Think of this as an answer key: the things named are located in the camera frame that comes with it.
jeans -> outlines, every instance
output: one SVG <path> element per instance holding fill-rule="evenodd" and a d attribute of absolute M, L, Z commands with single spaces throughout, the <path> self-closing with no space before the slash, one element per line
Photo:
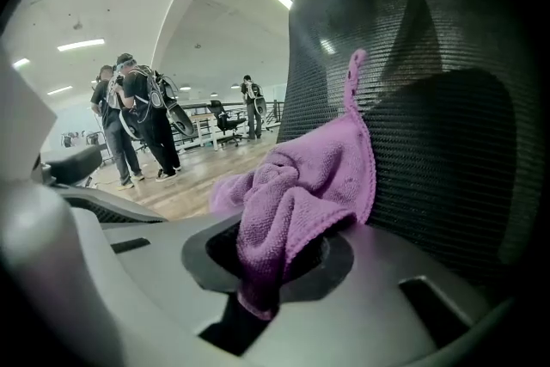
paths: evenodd
<path fill-rule="evenodd" d="M 105 139 L 113 155 L 114 163 L 120 174 L 120 183 L 126 185 L 130 182 L 130 173 L 126 161 L 130 164 L 131 171 L 136 175 L 141 174 L 138 156 L 131 145 L 130 136 L 124 128 L 120 119 L 111 121 L 107 127 L 104 127 Z"/>
<path fill-rule="evenodd" d="M 165 174 L 175 174 L 174 168 L 180 166 L 180 158 L 175 149 L 172 128 L 166 112 L 150 109 L 150 115 L 139 125 L 145 143 L 160 164 Z"/>
<path fill-rule="evenodd" d="M 248 138 L 255 139 L 261 136 L 261 116 L 254 103 L 247 104 L 248 113 Z M 254 117 L 256 118 L 256 130 L 254 131 Z"/>

person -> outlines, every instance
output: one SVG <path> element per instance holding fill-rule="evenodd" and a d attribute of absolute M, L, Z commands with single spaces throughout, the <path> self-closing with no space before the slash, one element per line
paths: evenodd
<path fill-rule="evenodd" d="M 82 139 L 86 145 L 99 145 L 99 136 L 90 130 L 82 131 Z"/>
<path fill-rule="evenodd" d="M 253 83 L 250 75 L 245 75 L 242 78 L 241 84 L 242 101 L 247 106 L 248 114 L 248 139 L 261 138 L 261 115 L 256 109 L 254 99 L 258 96 L 263 96 L 261 87 Z M 254 130 L 254 119 L 256 119 L 256 130 Z"/>
<path fill-rule="evenodd" d="M 139 129 L 145 143 L 161 166 L 157 182 L 175 177 L 181 170 L 180 158 L 175 149 L 172 128 L 166 108 L 157 108 L 150 103 L 148 77 L 156 75 L 149 66 L 138 65 L 131 54 L 124 53 L 117 59 L 117 70 L 124 76 L 123 86 L 117 88 L 125 107 L 136 106 Z"/>
<path fill-rule="evenodd" d="M 63 145 L 66 148 L 72 147 L 72 138 L 70 137 L 70 133 L 64 133 L 62 137 L 63 137 Z"/>
<path fill-rule="evenodd" d="M 92 110 L 101 116 L 103 131 L 107 145 L 113 154 L 114 163 L 117 166 L 120 175 L 120 186 L 118 190 L 125 190 L 134 187 L 131 181 L 130 173 L 126 161 L 130 164 L 131 171 L 134 173 L 135 180 L 143 180 L 144 175 L 139 167 L 138 156 L 131 145 L 130 136 L 124 130 L 119 119 L 120 105 L 114 105 L 114 100 L 109 100 L 109 93 L 113 96 L 114 92 L 109 91 L 109 84 L 113 78 L 113 68 L 103 66 L 100 70 L 100 78 L 92 95 Z"/>

desk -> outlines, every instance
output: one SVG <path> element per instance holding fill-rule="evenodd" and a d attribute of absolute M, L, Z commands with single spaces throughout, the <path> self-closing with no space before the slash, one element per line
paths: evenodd
<path fill-rule="evenodd" d="M 216 129 L 217 129 L 217 122 L 216 117 L 214 116 L 214 113 L 203 113 L 200 115 L 192 115 L 189 117 L 189 119 L 197 125 L 197 134 L 199 135 L 199 145 L 201 147 L 204 147 L 205 141 L 203 141 L 203 134 L 200 130 L 200 123 L 201 121 L 208 121 L 208 126 L 210 127 L 210 136 L 212 144 L 214 145 L 214 150 L 217 151 L 217 137 L 216 137 Z"/>

purple microfiber towel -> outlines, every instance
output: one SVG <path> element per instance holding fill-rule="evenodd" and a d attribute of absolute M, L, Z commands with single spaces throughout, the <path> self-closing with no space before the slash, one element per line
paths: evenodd
<path fill-rule="evenodd" d="M 351 56 L 345 114 L 297 139 L 278 144 L 247 174 L 219 181 L 211 210 L 244 205 L 237 236 L 242 265 L 240 303 L 271 320 L 290 264 L 313 239 L 337 222 L 365 223 L 376 190 L 375 159 L 354 95 L 366 52 Z"/>

mesh chair back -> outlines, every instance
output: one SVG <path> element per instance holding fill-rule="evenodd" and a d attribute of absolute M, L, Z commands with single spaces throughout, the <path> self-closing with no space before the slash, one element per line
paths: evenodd
<path fill-rule="evenodd" d="M 540 78 L 511 0 L 296 0 L 278 141 L 343 112 L 351 53 L 370 129 L 371 225 L 498 288 L 526 247 L 543 178 Z"/>

